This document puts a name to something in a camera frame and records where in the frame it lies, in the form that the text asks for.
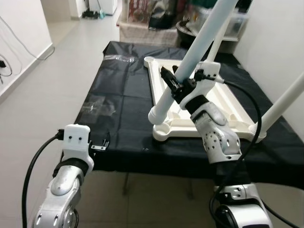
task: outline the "white pvc pipe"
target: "white pvc pipe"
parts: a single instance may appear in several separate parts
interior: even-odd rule
[[[182,82],[190,77],[196,65],[208,50],[213,39],[218,34],[220,28],[235,8],[238,0],[218,0],[211,14],[208,16],[197,37],[193,41],[185,58],[175,73],[177,80]],[[171,90],[167,89],[162,94],[159,102],[149,112],[148,118],[152,124],[161,124],[167,116],[167,112],[173,103]]]
[[[234,9],[231,11],[231,13],[229,14],[228,18],[226,19],[225,23],[223,24],[223,26],[220,28],[220,31],[218,32],[217,36],[215,37],[212,47],[210,49],[210,52],[208,54],[208,57],[206,59],[207,62],[214,62],[215,56],[217,55],[218,51],[219,51],[219,46],[223,41],[223,37],[226,33],[228,24],[230,22],[231,16],[232,16],[232,12],[234,11]]]
[[[278,120],[281,115],[283,115],[286,109],[298,98],[299,95],[301,95],[303,91],[304,72],[263,115],[261,135],[265,135],[266,131]],[[257,131],[257,123],[249,128],[253,133],[255,133]]]

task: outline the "table leg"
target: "table leg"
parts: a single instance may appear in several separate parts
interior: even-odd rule
[[[128,194],[128,180],[129,180],[129,174],[130,173],[126,173],[125,177],[124,177],[124,182],[123,182],[123,196]]]
[[[187,196],[188,196],[188,199],[190,199],[190,200],[194,199],[193,186],[192,186],[192,179],[191,178],[188,178]]]

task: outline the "white plastic tray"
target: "white plastic tray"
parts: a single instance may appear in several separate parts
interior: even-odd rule
[[[161,68],[165,67],[173,73],[172,67],[179,66],[180,64],[180,60],[157,59],[153,57],[144,58],[144,65],[149,70],[154,104],[157,104],[167,87],[167,84],[161,78]],[[207,98],[223,112],[229,126],[240,138],[252,139],[252,134],[248,127],[254,123],[226,85],[216,83],[214,88],[207,94]],[[165,141],[169,137],[200,137],[194,123],[190,119],[188,111],[181,110],[176,102],[173,103],[168,111],[164,123],[153,127],[153,136],[158,141]]]

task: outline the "table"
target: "table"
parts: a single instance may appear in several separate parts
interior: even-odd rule
[[[95,170],[212,178],[201,139],[171,138],[163,143],[157,142],[152,138],[152,124],[147,118],[152,95],[143,58],[182,59],[186,52],[174,47],[109,43],[104,55],[119,58],[102,62],[76,119],[77,124],[91,128],[94,145],[102,144],[103,138],[110,133],[108,150],[94,157]],[[272,103],[249,73],[232,55],[218,55],[216,61],[225,62],[221,65],[220,75],[253,94],[264,114]],[[257,118],[250,101],[241,92],[231,90],[255,121]],[[248,145],[249,142],[242,141],[241,149]],[[267,137],[253,148],[246,158],[246,165],[254,182],[304,189],[304,144],[284,118],[280,118],[269,129]]]

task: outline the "black plastic sheet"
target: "black plastic sheet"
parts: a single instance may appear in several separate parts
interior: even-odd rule
[[[107,152],[94,157],[95,170],[139,172],[174,175],[190,178],[212,178],[207,155],[198,138],[170,138],[160,143],[152,137],[152,124],[148,112],[152,107],[149,75],[143,65],[146,56],[183,59],[187,50],[180,48],[150,47],[110,42],[107,58],[97,76],[76,119],[77,124],[91,128],[91,139],[101,145],[107,132],[111,143]],[[132,61],[121,59],[132,58]],[[249,73],[238,67],[232,55],[218,55],[220,75],[241,85],[253,94],[262,113],[272,103]],[[232,88],[244,109],[255,121],[251,102],[240,91]],[[244,150],[249,142],[242,141]],[[304,189],[304,144],[284,118],[280,118],[246,158],[250,177],[254,182],[268,182]]]

